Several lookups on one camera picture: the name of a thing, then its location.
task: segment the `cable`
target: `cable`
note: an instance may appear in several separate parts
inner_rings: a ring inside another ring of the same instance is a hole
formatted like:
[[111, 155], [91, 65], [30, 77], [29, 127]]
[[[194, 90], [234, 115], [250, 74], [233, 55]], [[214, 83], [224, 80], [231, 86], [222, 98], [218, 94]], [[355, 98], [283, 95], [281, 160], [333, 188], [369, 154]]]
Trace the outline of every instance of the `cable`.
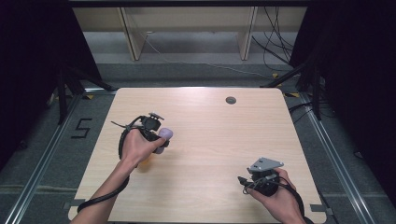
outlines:
[[[321, 97], [321, 101], [319, 100], [319, 103], [328, 105], [328, 107], [322, 107], [322, 108], [332, 108], [330, 106], [330, 104], [329, 104], [329, 100], [326, 97], [326, 89], [325, 89], [325, 87], [323, 85], [320, 85], [320, 89], [319, 90], [320, 90], [320, 92], [319, 92], [320, 96], [319, 97]], [[321, 110], [320, 110], [320, 114], [323, 115], [324, 117], [327, 117], [327, 118], [330, 118], [330, 119], [338, 118], [333, 110], [332, 110], [332, 114], [331, 115], [325, 114]]]
[[[119, 156], [120, 156], [120, 159], [121, 159], [122, 147], [123, 147], [123, 144], [124, 144], [126, 135], [127, 135], [128, 132], [131, 131], [132, 129], [136, 129], [136, 127], [134, 126], [134, 124], [135, 124], [139, 119], [142, 119], [142, 118], [144, 118], [144, 116], [139, 116], [139, 117], [137, 117], [136, 119], [134, 119], [130, 124], [125, 125], [125, 126], [124, 126], [124, 125], [120, 125], [120, 124], [118, 124], [118, 123], [116, 123], [116, 122], [114, 122], [114, 121], [111, 121], [112, 123], [114, 123], [114, 124], [116, 124], [116, 125], [118, 125], [118, 126], [124, 128], [124, 131], [123, 131], [122, 134], [121, 134], [120, 143], [119, 143]], [[77, 212], [79, 213], [82, 209], [84, 209], [84, 208], [86, 208], [86, 207], [88, 207], [88, 206], [94, 205], [94, 204], [96, 204], [96, 203], [103, 202], [103, 201], [105, 201], [105, 200], [108, 200], [108, 199], [111, 199], [111, 198], [117, 196], [120, 192], [122, 192], [122, 191], [126, 188], [126, 186], [128, 185], [128, 183], [129, 183], [129, 176], [122, 182], [121, 186], [119, 186], [117, 189], [113, 190], [112, 192], [110, 192], [110, 193], [108, 193], [108, 194], [106, 194], [106, 195], [103, 195], [103, 196], [94, 198], [94, 199], [90, 199], [90, 200], [88, 200], [87, 202], [80, 204], [80, 205], [78, 206]]]
[[276, 33], [276, 35], [278, 36], [278, 38], [279, 38], [279, 40], [280, 40], [280, 43], [281, 43], [281, 45], [282, 45], [282, 46], [278, 46], [278, 47], [282, 48], [283, 53], [285, 54], [285, 57], [286, 57], [286, 59], [287, 59], [287, 60], [282, 59], [281, 61], [284, 62], [284, 63], [286, 63], [286, 64], [289, 64], [289, 57], [290, 57], [290, 54], [289, 54], [289, 52], [286, 50], [285, 45], [283, 44], [282, 37], [281, 37], [280, 34], [276, 31], [276, 25], [278, 26], [278, 30], [279, 30], [279, 21], [278, 21], [279, 9], [278, 9], [278, 7], [276, 7], [276, 21], [275, 21], [275, 23], [273, 23], [273, 21], [271, 20], [271, 17], [269, 16], [266, 7], [264, 7], [264, 10], [265, 10], [265, 13], [266, 13], [266, 15], [267, 15], [267, 18], [268, 18], [269, 22], [271, 23], [271, 26], [272, 26], [273, 29], [272, 29], [272, 32], [271, 32], [271, 34], [270, 34], [270, 37], [268, 37], [267, 35], [265, 35], [265, 37], [267, 37], [267, 39], [268, 39], [268, 41], [267, 41], [265, 47], [262, 46], [261, 44], [259, 44], [257, 40], [255, 40], [255, 39], [254, 39], [254, 40], [264, 49], [264, 54], [263, 54], [263, 56], [262, 56], [262, 59], [263, 59], [264, 64], [265, 64], [266, 67], [268, 67], [269, 69], [276, 70], [276, 71], [286, 71], [286, 70], [278, 70], [278, 69], [271, 68], [270, 66], [268, 66], [268, 64], [267, 64], [266, 61], [265, 61], [265, 51], [268, 51], [268, 48], [267, 48], [267, 47], [268, 47], [268, 44], [269, 44], [270, 42], [273, 43], [273, 44], [275, 44], [275, 43], [271, 40], [272, 35], [273, 35], [274, 33]]
[[295, 121], [293, 122], [293, 124], [297, 123], [300, 119], [303, 118], [304, 115], [306, 115], [307, 113], [309, 113], [309, 112], [311, 112], [311, 111], [312, 111], [312, 109], [309, 109], [308, 111], [306, 111], [305, 113], [303, 113], [299, 118], [297, 118], [297, 120], [295, 120]]
[[312, 105], [312, 101], [308, 102], [308, 103], [305, 103], [305, 104], [292, 106], [291, 108], [289, 108], [289, 113], [292, 114], [296, 109], [301, 108], [301, 107], [306, 106], [306, 105]]
[[110, 192], [110, 193], [108, 193], [108, 194], [106, 194], [104, 196], [100, 196], [100, 197], [97, 197], [97, 198], [94, 198], [94, 199], [90, 199], [87, 202], [80, 204], [78, 206], [77, 212], [79, 213], [82, 209], [84, 209], [84, 208], [86, 208], [88, 206], [94, 205], [96, 203], [103, 202], [105, 200], [108, 200], [108, 199], [118, 195], [120, 192], [122, 192], [126, 188], [126, 186], [128, 185], [128, 182], [129, 182], [129, 176], [124, 180], [124, 182], [122, 183], [121, 186], [119, 186], [117, 189], [113, 190], [112, 192]]
[[[196, 64], [196, 63], [187, 63], [187, 62], [183, 62], [183, 61], [178, 61], [178, 62], [169, 61], [169, 60], [167, 60], [165, 57], [163, 57], [163, 54], [162, 54], [159, 50], [157, 50], [156, 48], [154, 48], [154, 46], [152, 46], [151, 43], [150, 43], [146, 38], [145, 38], [145, 41], [146, 41], [146, 43], [148, 43], [148, 44], [151, 46], [152, 49], [154, 49], [158, 54], [160, 54], [161, 57], [163, 58], [163, 60], [166, 61], [167, 63]], [[222, 68], [222, 69], [229, 69], [229, 70], [232, 70], [232, 71], [235, 71], [235, 72], [238, 72], [238, 73], [250, 74], [250, 75], [257, 75], [257, 76], [260, 76], [260, 77], [265, 77], [265, 78], [268, 78], [268, 79], [273, 79], [272, 77], [267, 77], [267, 76], [262, 75], [262, 74], [260, 74], [260, 73], [241, 71], [241, 70], [237, 70], [237, 69], [234, 69], [234, 68], [231, 68], [231, 67], [215, 65], [215, 64], [213, 64], [213, 63], [203, 63], [203, 64], [208, 65], [208, 66], [212, 66], [212, 67]]]
[[263, 33], [264, 36], [267, 38], [267, 40], [268, 40], [271, 44], [273, 44], [274, 46], [276, 46], [276, 47], [278, 47], [278, 48], [280, 48], [280, 49], [286, 49], [286, 50], [292, 51], [292, 49], [288, 49], [288, 48], [286, 48], [286, 47], [284, 48], [284, 47], [278, 45], [277, 43], [274, 43], [274, 41], [272, 41], [272, 40], [270, 39], [270, 37], [268, 37], [268, 35], [267, 35], [265, 32], [262, 32], [262, 33]]
[[259, 43], [259, 41], [256, 40], [256, 38], [254, 36], [251, 37], [260, 47], [262, 47], [262, 49], [268, 51], [269, 53], [271, 53], [272, 55], [274, 55], [275, 57], [277, 57], [280, 61], [282, 61], [285, 64], [289, 64], [288, 61], [284, 60], [283, 58], [281, 58], [279, 55], [277, 55], [276, 53], [274, 53], [273, 51], [269, 50], [268, 48], [266, 48], [265, 46], [263, 46], [261, 43]]

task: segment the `wooden tabletop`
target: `wooden tabletop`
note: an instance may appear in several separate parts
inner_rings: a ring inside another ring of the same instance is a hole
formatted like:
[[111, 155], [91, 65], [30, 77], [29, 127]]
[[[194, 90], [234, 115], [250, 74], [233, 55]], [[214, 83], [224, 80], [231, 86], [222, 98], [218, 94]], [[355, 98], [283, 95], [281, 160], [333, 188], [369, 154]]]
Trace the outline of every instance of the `wooden tabletop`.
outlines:
[[[236, 103], [230, 105], [226, 98]], [[123, 129], [140, 115], [156, 112], [173, 130], [170, 145], [152, 154], [131, 174], [110, 221], [181, 223], [276, 223], [237, 177], [259, 157], [283, 161], [303, 198], [305, 215], [316, 223], [324, 213], [285, 100], [278, 89], [120, 89], [107, 114], [76, 199], [90, 199], [111, 173]], [[72, 207], [69, 217], [77, 214]]]

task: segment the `metal rail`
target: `metal rail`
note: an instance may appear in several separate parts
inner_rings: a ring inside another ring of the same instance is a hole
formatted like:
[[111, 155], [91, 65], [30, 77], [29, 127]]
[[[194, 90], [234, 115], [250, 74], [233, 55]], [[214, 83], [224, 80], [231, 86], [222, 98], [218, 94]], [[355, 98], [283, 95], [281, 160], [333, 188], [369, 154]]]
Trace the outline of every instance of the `metal rail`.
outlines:
[[76, 109], [79, 100], [81, 99], [80, 95], [75, 95], [70, 102], [70, 105], [68, 107], [69, 113], [64, 119], [64, 122], [59, 124], [58, 127], [55, 130], [55, 133], [51, 137], [49, 144], [47, 145], [46, 150], [44, 151], [43, 155], [41, 156], [40, 161], [38, 162], [37, 166], [35, 167], [35, 170], [33, 171], [32, 175], [30, 176], [28, 182], [24, 186], [20, 197], [18, 200], [15, 202], [13, 207], [10, 210], [10, 213], [8, 214], [7, 217], [7, 224], [17, 224], [21, 222], [21, 219], [26, 212], [27, 207], [29, 206], [30, 201], [32, 201], [34, 195], [35, 195], [35, 190], [44, 175], [44, 173], [47, 170], [47, 167], [50, 164], [50, 161], [52, 159], [53, 154], [56, 151], [56, 148], [62, 139], [62, 136], [64, 134], [64, 130], [67, 127], [70, 117], [72, 116], [74, 110]]
[[[306, 93], [302, 92], [300, 95], [303, 103], [309, 102], [309, 98], [306, 95]], [[315, 131], [318, 134], [320, 142], [322, 143], [327, 153], [327, 156], [329, 157], [332, 166], [334, 167], [334, 171], [336, 172], [341, 182], [341, 185], [344, 187], [344, 190], [346, 191], [346, 196], [349, 198], [353, 208], [355, 209], [355, 212], [359, 220], [361, 221], [361, 223], [367, 223], [367, 224], [376, 223], [375, 218], [370, 213], [366, 201], [361, 196], [358, 187], [356, 186], [347, 168], [345, 167], [343, 161], [338, 155], [338, 152], [335, 149], [334, 145], [332, 144], [332, 140], [330, 139], [330, 136], [327, 134], [326, 129], [324, 128], [322, 122], [316, 119], [314, 113], [310, 109], [306, 109], [306, 111], [308, 113], [309, 119], [311, 120], [314, 126]]]

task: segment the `gray floor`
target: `gray floor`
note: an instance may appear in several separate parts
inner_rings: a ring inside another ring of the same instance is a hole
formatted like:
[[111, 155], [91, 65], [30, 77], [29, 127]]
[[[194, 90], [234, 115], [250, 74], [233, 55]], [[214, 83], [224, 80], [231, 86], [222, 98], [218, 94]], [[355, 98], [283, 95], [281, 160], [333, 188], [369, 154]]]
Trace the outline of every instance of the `gray floor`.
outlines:
[[[264, 43], [262, 34], [255, 34]], [[153, 33], [148, 35], [146, 45], [138, 62], [130, 60], [123, 34], [87, 33], [87, 40], [105, 82], [116, 87], [177, 87], [177, 86], [237, 86], [258, 88], [273, 80], [273, 74], [284, 74], [263, 64], [262, 49], [252, 42], [249, 58], [241, 61], [232, 33]], [[290, 43], [295, 34], [284, 34]], [[271, 47], [276, 53], [282, 50]], [[269, 54], [265, 60], [275, 69], [288, 70], [288, 66]], [[279, 88], [285, 93], [296, 92], [297, 77], [283, 83]], [[94, 88], [85, 83], [87, 88]], [[34, 197], [30, 201], [21, 223], [68, 223], [68, 210], [64, 204], [73, 200], [79, 181], [87, 166], [102, 128], [113, 94], [94, 93], [91, 99], [78, 101], [75, 111], [65, 127], [60, 144], [50, 158], [47, 170], [39, 179]], [[288, 107], [302, 102], [301, 97], [285, 97]], [[29, 181], [36, 165], [57, 129], [59, 109], [55, 101], [27, 139], [28, 148], [17, 151], [0, 173], [0, 223], [18, 200], [23, 186]], [[323, 202], [334, 212], [326, 223], [361, 223], [348, 194], [334, 171], [307, 108], [296, 110], [291, 118], [303, 146], [304, 154]], [[370, 169], [353, 155], [354, 144], [343, 130], [336, 114], [328, 105], [321, 105], [322, 121], [337, 153], [359, 193], [368, 205], [376, 223], [394, 223], [395, 208], [375, 181]], [[80, 119], [82, 127], [90, 128], [86, 138], [72, 138], [83, 133], [76, 130]]]

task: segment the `vr controller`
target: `vr controller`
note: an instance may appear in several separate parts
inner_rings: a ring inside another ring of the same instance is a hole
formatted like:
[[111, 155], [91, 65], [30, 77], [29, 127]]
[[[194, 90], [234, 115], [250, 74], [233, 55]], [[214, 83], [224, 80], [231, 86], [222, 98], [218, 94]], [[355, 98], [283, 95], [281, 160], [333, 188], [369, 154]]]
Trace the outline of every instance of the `vr controller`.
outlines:
[[246, 188], [255, 189], [259, 193], [270, 197], [276, 193], [279, 183], [279, 173], [274, 170], [276, 167], [283, 166], [283, 162], [272, 161], [264, 157], [254, 162], [247, 171], [251, 174], [253, 182], [238, 176], [239, 183]]
[[[121, 138], [120, 138], [120, 144], [119, 144], [120, 158], [122, 156], [122, 147], [123, 147], [123, 142], [125, 140], [126, 134], [129, 131], [131, 131], [132, 129], [138, 129], [139, 132], [143, 135], [143, 137], [146, 138], [150, 142], [155, 141], [162, 137], [166, 139], [165, 143], [163, 143], [162, 146], [156, 148], [153, 151], [153, 153], [161, 154], [161, 153], [163, 153], [163, 150], [169, 146], [169, 139], [171, 139], [173, 136], [173, 132], [170, 129], [162, 128], [162, 129], [160, 129], [158, 135], [155, 133], [161, 126], [160, 119], [164, 120], [164, 118], [162, 118], [161, 116], [159, 116], [155, 113], [148, 113], [148, 114], [149, 114], [149, 117], [139, 116], [128, 125], [121, 126], [118, 124], [119, 126], [125, 128], [125, 130], [122, 132]], [[135, 123], [139, 120], [140, 120], [141, 125], [136, 125]]]

